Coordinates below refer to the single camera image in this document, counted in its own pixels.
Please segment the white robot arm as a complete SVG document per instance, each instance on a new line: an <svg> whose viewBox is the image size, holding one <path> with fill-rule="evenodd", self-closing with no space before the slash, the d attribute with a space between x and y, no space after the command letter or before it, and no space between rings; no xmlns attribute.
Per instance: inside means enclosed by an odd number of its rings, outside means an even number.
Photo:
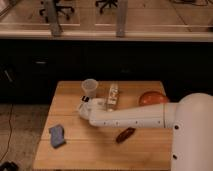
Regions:
<svg viewBox="0 0 213 171"><path fill-rule="evenodd" d="M104 98L93 98L82 101L78 112L96 127L171 128L171 171L213 171L212 95L114 111L106 110Z"/></svg>

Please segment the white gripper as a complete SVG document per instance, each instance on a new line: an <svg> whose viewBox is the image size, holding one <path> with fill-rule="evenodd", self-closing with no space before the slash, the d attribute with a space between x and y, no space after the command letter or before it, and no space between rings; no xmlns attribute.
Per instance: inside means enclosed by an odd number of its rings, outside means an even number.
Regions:
<svg viewBox="0 0 213 171"><path fill-rule="evenodd" d="M81 103L78 106L78 112L81 117L88 117L92 110L105 110L106 99L105 98L89 98L83 96Z"/></svg>

